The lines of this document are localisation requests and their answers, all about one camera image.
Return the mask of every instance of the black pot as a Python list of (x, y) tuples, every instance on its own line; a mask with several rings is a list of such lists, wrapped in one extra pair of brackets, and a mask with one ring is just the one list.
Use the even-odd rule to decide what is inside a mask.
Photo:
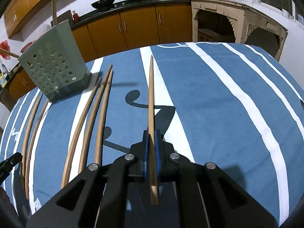
[(103, 9), (105, 7), (109, 7), (114, 3), (115, 0), (99, 0), (91, 4), (91, 6), (95, 9)]

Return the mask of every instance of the red bag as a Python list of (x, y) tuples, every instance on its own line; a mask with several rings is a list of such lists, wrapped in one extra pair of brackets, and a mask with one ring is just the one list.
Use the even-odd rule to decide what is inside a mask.
[[(7, 44), (7, 40), (3, 41), (0, 43), (0, 48), (4, 49), (4, 50), (7, 50), (7, 51), (10, 51), (10, 47), (9, 45)], [(0, 55), (5, 59), (5, 60), (10, 60), (11, 56), (10, 55), (7, 55), (5, 53), (2, 53), (0, 52)]]

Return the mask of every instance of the bottle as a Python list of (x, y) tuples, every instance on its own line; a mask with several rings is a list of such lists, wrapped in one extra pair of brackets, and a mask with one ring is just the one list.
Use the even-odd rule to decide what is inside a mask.
[(75, 10), (73, 11), (73, 19), (74, 19), (74, 24), (80, 21), (78, 14), (75, 13)]

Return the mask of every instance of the wooden pole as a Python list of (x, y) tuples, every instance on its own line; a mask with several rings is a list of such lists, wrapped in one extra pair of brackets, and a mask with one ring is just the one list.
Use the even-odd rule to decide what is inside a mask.
[(103, 132), (104, 132), (104, 125), (105, 125), (105, 115), (107, 113), (107, 105), (108, 105), (108, 99), (110, 94), (110, 87), (112, 83), (112, 77), (113, 77), (113, 70), (110, 72), (110, 76), (107, 81), (107, 85), (105, 87), (104, 91), (104, 97), (102, 99), (101, 104), (101, 110), (100, 110), (100, 116), (99, 116), (99, 122), (98, 122), (98, 128), (97, 128), (97, 137), (96, 137), (96, 147), (95, 147), (95, 155), (94, 155), (94, 163), (99, 164), (101, 162), (101, 150), (103, 145)]
[(150, 59), (150, 73), (149, 73), (149, 115), (148, 115), (148, 133), (149, 133), (149, 173), (150, 173), (150, 193), (151, 204), (158, 204), (158, 187), (157, 174), (155, 164), (155, 137), (154, 137), (154, 70), (153, 70), (153, 56)]
[(29, 121), (26, 127), (26, 131), (25, 131), (25, 135), (24, 135), (24, 139), (23, 139), (23, 144), (22, 144), (22, 163), (21, 163), (21, 185), (23, 187), (23, 189), (25, 189), (25, 168), (26, 168), (26, 153), (27, 153), (27, 147), (29, 144), (29, 135), (31, 133), (31, 129), (33, 126), (33, 122), (34, 122), (34, 118), (36, 116), (37, 110), (38, 110), (38, 106), (40, 104), (42, 98), (42, 94), (38, 97), (38, 99), (36, 100), (36, 103), (34, 105), (34, 108), (32, 110), (31, 116), (29, 117)]
[(38, 120), (36, 122), (34, 131), (33, 131), (33, 135), (31, 137), (31, 143), (29, 144), (29, 149), (28, 149), (28, 153), (27, 153), (26, 167), (25, 167), (25, 196), (26, 196), (27, 199), (29, 199), (29, 189), (28, 189), (29, 188), (29, 184), (28, 184), (28, 182), (29, 182), (29, 164), (30, 164), (30, 161), (31, 161), (32, 150), (33, 150), (34, 141), (35, 141), (35, 138), (36, 138), (36, 134), (37, 134), (39, 124), (41, 122), (41, 119), (43, 117), (45, 109), (47, 108), (48, 103), (49, 103), (49, 100), (47, 99), (47, 101), (45, 102), (45, 104), (44, 104), (44, 106), (43, 106), (43, 108), (40, 112)]
[(86, 158), (87, 158), (87, 154), (88, 154), (88, 147), (89, 147), (89, 144), (90, 144), (90, 139), (91, 139), (91, 135), (92, 135), (94, 122), (95, 122), (95, 119), (96, 119), (96, 115), (97, 115), (97, 111), (98, 111), (98, 108), (99, 108), (99, 105), (100, 105), (102, 95), (105, 91), (105, 85), (107, 84), (111, 69), (112, 69), (112, 64), (109, 66), (109, 68), (108, 68), (108, 70), (107, 70), (107, 72), (106, 72), (106, 74), (103, 78), (102, 84), (99, 88), (99, 91), (98, 91), (96, 99), (95, 99), (95, 103), (93, 105), (93, 109), (92, 109), (92, 112), (91, 112), (91, 115), (90, 115), (90, 118), (89, 118), (88, 126), (87, 126), (87, 129), (86, 129), (86, 132), (85, 132), (85, 138), (84, 138), (83, 146), (82, 146), (82, 150), (81, 150), (78, 174), (80, 172), (82, 172), (83, 169), (86, 167), (85, 163), (86, 163)]
[(76, 130), (75, 130), (75, 133), (73, 135), (69, 151), (67, 153), (67, 157), (66, 157), (66, 161), (65, 161), (65, 165), (64, 165), (64, 170), (63, 170), (61, 188), (63, 188), (65, 185), (67, 185), (67, 183), (69, 181), (72, 161), (73, 161), (73, 157), (74, 157), (74, 153), (75, 153), (75, 149), (76, 149), (76, 144), (77, 144), (77, 141), (78, 141), (78, 138), (79, 138), (79, 134), (80, 134), (81, 128), (83, 126), (83, 123), (85, 121), (86, 115), (87, 115), (87, 113), (89, 111), (89, 108), (91, 106), (92, 100), (93, 100), (93, 98), (95, 96), (95, 93), (97, 91), (97, 88), (100, 84), (100, 81), (101, 81), (101, 78), (99, 78), (96, 81), (96, 84), (95, 84), (95, 86), (92, 90), (92, 93), (89, 96), (89, 99), (88, 99), (88, 101), (85, 105), (85, 108), (83, 109), (82, 114), (80, 116), (80, 119), (78, 121), (78, 124), (77, 124)]

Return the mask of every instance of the white stripe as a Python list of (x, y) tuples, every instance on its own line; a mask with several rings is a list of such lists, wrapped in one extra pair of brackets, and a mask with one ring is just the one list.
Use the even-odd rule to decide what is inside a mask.
[(42, 119), (41, 119), (41, 122), (38, 126), (38, 129), (37, 129), (37, 133), (36, 133), (36, 137), (34, 139), (34, 144), (33, 144), (33, 149), (32, 149), (32, 154), (31, 154), (31, 160), (29, 162), (29, 176), (28, 176), (28, 195), (29, 195), (29, 206), (31, 208), (31, 212), (32, 212), (32, 215), (36, 212), (36, 209), (35, 209), (35, 202), (34, 202), (34, 191), (33, 191), (33, 184), (34, 184), (34, 163), (35, 163), (35, 156), (36, 156), (36, 149), (37, 149), (37, 144), (38, 144), (38, 140), (39, 140), (39, 136), (40, 136), (40, 133), (41, 133), (41, 129), (42, 129), (42, 126), (44, 124), (44, 121), (45, 121), (45, 118), (47, 117), (47, 114), (49, 112), (49, 109), (51, 107), (51, 102), (49, 102), (47, 104), (47, 107), (43, 113), (43, 116), (42, 116)]
[(300, 118), (297, 116), (297, 114), (293, 110), (293, 108), (291, 107), (291, 105), (289, 104), (286, 97), (283, 95), (283, 93), (277, 88), (277, 86), (266, 75), (263, 74), (263, 72), (253, 62), (248, 60), (248, 58), (244, 54), (238, 52), (237, 50), (235, 50), (233, 47), (231, 47), (227, 43), (222, 43), (222, 44), (227, 49), (229, 49), (233, 53), (237, 54), (249, 67), (251, 67), (255, 72), (257, 72), (258, 75), (261, 76), (262, 79), (273, 89), (273, 91), (276, 93), (276, 95), (278, 95), (278, 97), (282, 100), (283, 104), (285, 105), (285, 107), (287, 108), (289, 113), (291, 114), (291, 117), (297, 123), (298, 128), (299, 128), (299, 130), (302, 134), (303, 141), (304, 141), (304, 127), (303, 127), (303, 124), (302, 124)]
[(276, 67), (275, 66), (273, 66), (268, 60), (267, 60), (267, 58), (263, 55), (263, 54), (261, 54), (261, 53), (259, 53), (258, 51), (256, 51), (254, 48), (252, 48), (251, 46), (249, 46), (249, 45), (245, 45), (246, 47), (248, 47), (249, 49), (251, 49), (254, 53), (256, 53), (256, 54), (258, 54), (258, 55), (260, 55), (263, 59), (264, 59), (264, 61), (279, 75), (279, 76), (281, 76), (282, 78), (283, 78), (283, 80), (284, 81), (286, 81), (286, 83), (291, 87), (291, 89), (295, 92), (295, 94), (298, 96), (298, 98), (299, 99), (302, 99), (303, 100), (303, 98), (301, 98), (301, 96), (300, 96), (300, 94), (297, 92), (297, 90), (294, 88), (294, 86), (285, 78), (285, 76), (284, 75), (282, 75), (282, 73), (280, 72), (280, 71), (278, 71), (277, 69), (276, 69)]
[[(17, 135), (17, 140), (16, 140), (16, 143), (15, 143), (15, 147), (14, 147), (14, 150), (13, 150), (13, 154), (17, 152), (17, 148), (18, 148), (18, 145), (19, 145), (19, 141), (20, 141), (20, 137), (21, 137), (21, 134), (22, 134), (24, 125), (25, 125), (26, 120), (27, 120), (27, 118), (28, 118), (28, 116), (29, 116), (29, 113), (30, 113), (30, 111), (31, 111), (31, 109), (32, 109), (32, 106), (34, 105), (34, 102), (36, 101), (36, 98), (37, 98), (39, 92), (40, 92), (40, 90), (37, 89), (37, 92), (36, 92), (35, 96), (33, 97), (32, 102), (30, 103), (30, 105), (29, 105), (29, 107), (28, 107), (28, 109), (27, 109), (27, 112), (26, 112), (26, 114), (25, 114), (25, 117), (24, 117), (24, 119), (23, 119), (23, 122), (22, 122), (21, 127), (20, 127), (20, 130), (19, 130), (19, 133), (18, 133), (18, 135)], [(16, 198), (15, 198), (15, 193), (14, 193), (14, 190), (13, 190), (14, 173), (15, 173), (15, 166), (13, 167), (13, 170), (12, 170), (12, 194), (13, 194), (13, 203), (14, 203), (14, 207), (15, 207), (15, 209), (16, 209), (16, 211), (17, 211)]]
[(1, 155), (1, 149), (2, 149), (2, 143), (3, 143), (3, 138), (4, 138), (4, 134), (5, 134), (5, 131), (6, 131), (6, 128), (7, 128), (7, 125), (9, 124), (9, 121), (10, 121), (10, 118), (13, 114), (13, 111), (15, 110), (15, 108), (17, 107), (17, 104), (19, 103), (20, 99), (18, 99), (17, 103), (15, 104), (15, 106), (13, 107), (7, 121), (6, 121), (6, 124), (5, 124), (5, 127), (4, 127), (4, 130), (3, 130), (3, 134), (2, 134), (2, 137), (1, 137), (1, 143), (0, 143), (0, 155)]
[[(89, 99), (89, 97), (92, 93), (92, 90), (93, 90), (94, 86), (95, 86), (95, 83), (96, 83), (96, 80), (97, 80), (97, 77), (98, 77), (98, 74), (96, 74), (96, 73), (99, 73), (102, 62), (103, 62), (103, 57), (99, 58), (99, 59), (96, 59), (94, 61), (94, 64), (93, 64), (92, 69), (91, 69), (91, 73), (93, 74), (93, 77), (92, 77), (90, 86), (89, 86), (88, 89), (84, 90), (81, 94), (81, 97), (80, 97), (80, 100), (79, 100), (79, 103), (78, 103), (78, 107), (77, 107), (77, 110), (76, 110), (76, 114), (75, 114), (75, 117), (74, 117), (71, 133), (70, 133), (69, 148), (70, 148), (72, 138), (74, 136), (78, 121), (79, 121), (80, 116), (82, 114), (82, 111), (84, 110), (84, 108), (86, 106), (86, 103), (87, 103), (87, 101), (88, 101), (88, 99)], [(78, 175), (78, 167), (79, 167), (79, 163), (80, 163), (80, 155), (81, 155), (81, 150), (82, 150), (82, 145), (83, 145), (83, 138), (84, 138), (84, 135), (85, 135), (85, 125), (86, 125), (86, 122), (87, 122), (87, 118), (88, 118), (88, 115), (85, 118), (85, 121), (84, 121), (83, 126), (81, 128), (79, 138), (78, 138), (78, 141), (77, 141), (77, 144), (76, 144), (75, 153), (74, 153), (74, 156), (73, 156), (73, 161), (72, 161), (72, 166), (71, 166), (71, 173), (70, 173), (69, 182), (71, 180), (73, 180), (74, 177), (76, 177)]]
[(230, 92), (238, 98), (246, 109), (254, 126), (262, 136), (262, 140), (270, 152), (270, 157), (275, 167), (278, 190), (279, 190), (279, 209), (280, 209), (280, 224), (282, 224), (289, 215), (289, 193), (288, 181), (285, 161), (279, 146), (279, 143), (274, 138), (271, 129), (262, 117), (259, 109), (256, 107), (253, 100), (234, 82), (234, 80), (225, 72), (225, 70), (213, 60), (206, 52), (194, 43), (187, 43), (189, 47), (201, 57), (201, 59), (216, 73), (223, 84)]
[[(143, 47), (140, 48), (140, 54), (142, 58), (142, 64), (145, 71), (145, 76), (147, 84), (149, 85), (149, 70), (150, 70), (150, 57), (153, 55), (151, 48)], [(174, 106), (170, 98), (169, 92), (159, 71), (157, 62), (153, 57), (154, 61), (154, 103), (155, 105), (168, 105)], [(167, 132), (164, 134), (165, 141), (168, 141), (173, 144), (174, 150), (179, 154), (187, 157), (191, 162), (195, 162), (188, 139), (186, 137), (185, 131), (175, 110), (172, 122), (169, 125)]]
[[(9, 137), (7, 138), (6, 147), (5, 147), (5, 151), (4, 151), (4, 160), (7, 159), (7, 149), (9, 148), (9, 143), (10, 143), (10, 139), (11, 139), (11, 136), (12, 136), (12, 131), (13, 131), (14, 128), (15, 128), (15, 124), (16, 124), (16, 121), (17, 121), (17, 119), (18, 119), (19, 113), (20, 113), (21, 108), (22, 108), (24, 102), (26, 101), (26, 98), (27, 98), (28, 95), (29, 95), (29, 92), (25, 95), (25, 97), (24, 97), (24, 99), (23, 99), (23, 101), (22, 101), (22, 103), (21, 103), (21, 105), (20, 105), (20, 107), (19, 107), (19, 110), (18, 110), (18, 112), (17, 112), (17, 115), (16, 115), (16, 117), (15, 117), (15, 120), (14, 120), (13, 125), (12, 125), (12, 128), (11, 128), (11, 131), (10, 131), (10, 133), (9, 133)], [(4, 190), (6, 190), (5, 181), (3, 182), (3, 188), (4, 188)]]

